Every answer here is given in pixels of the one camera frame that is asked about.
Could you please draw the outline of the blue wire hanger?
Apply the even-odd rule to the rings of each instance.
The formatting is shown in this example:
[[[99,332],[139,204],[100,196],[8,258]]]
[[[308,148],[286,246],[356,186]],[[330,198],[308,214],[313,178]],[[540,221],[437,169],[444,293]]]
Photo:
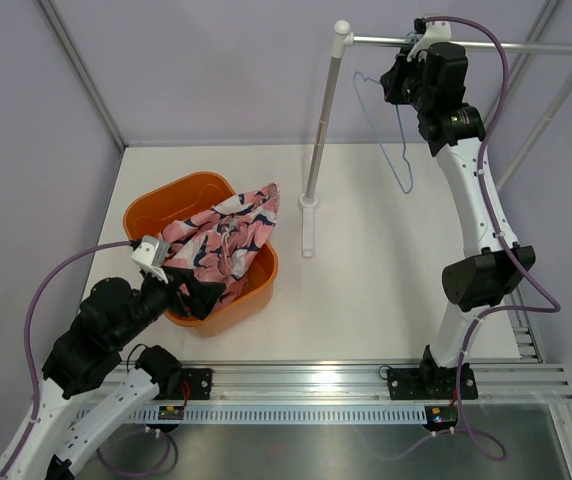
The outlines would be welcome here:
[[[416,190],[414,160],[409,151],[415,134],[405,125],[410,108],[386,103],[380,83],[380,77],[394,63],[398,48],[354,45],[350,53],[354,56],[350,86],[365,129],[365,140],[376,145],[394,185],[402,195],[409,196]]]

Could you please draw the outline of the pink shark print shorts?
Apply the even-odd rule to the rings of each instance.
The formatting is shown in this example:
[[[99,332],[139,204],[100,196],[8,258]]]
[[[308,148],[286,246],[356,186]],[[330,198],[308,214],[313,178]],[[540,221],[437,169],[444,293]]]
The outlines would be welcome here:
[[[279,185],[269,183],[169,223],[158,234],[170,245],[163,267],[191,269],[202,284],[222,283],[212,312],[219,310],[240,295],[244,276],[276,227],[279,206]]]

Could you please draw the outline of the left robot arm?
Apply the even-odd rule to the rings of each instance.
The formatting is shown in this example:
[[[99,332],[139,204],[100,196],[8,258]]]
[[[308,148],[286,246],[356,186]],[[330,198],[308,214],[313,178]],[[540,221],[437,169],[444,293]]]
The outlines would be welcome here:
[[[0,479],[73,479],[96,450],[149,401],[207,400],[212,372],[184,370],[159,345],[145,348],[118,387],[83,417],[77,415],[121,361],[122,349],[172,310],[203,320],[225,285],[198,281],[193,271],[165,268],[140,289],[122,278],[98,282],[81,303],[42,368],[33,405],[0,456]]]

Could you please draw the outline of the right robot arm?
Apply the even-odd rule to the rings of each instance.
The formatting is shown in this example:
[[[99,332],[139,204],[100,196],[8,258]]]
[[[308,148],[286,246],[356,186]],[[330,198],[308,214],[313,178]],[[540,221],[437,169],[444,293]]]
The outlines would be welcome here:
[[[393,400],[477,398],[468,350],[480,316],[522,280],[513,262],[530,269],[536,260],[533,247],[521,245],[510,228],[480,151],[486,131],[478,110],[464,100],[467,69],[465,49],[441,41],[401,48],[380,78],[386,102],[416,111],[419,133],[450,188],[463,241],[462,260],[442,271],[448,303],[435,339],[418,367],[386,371]]]

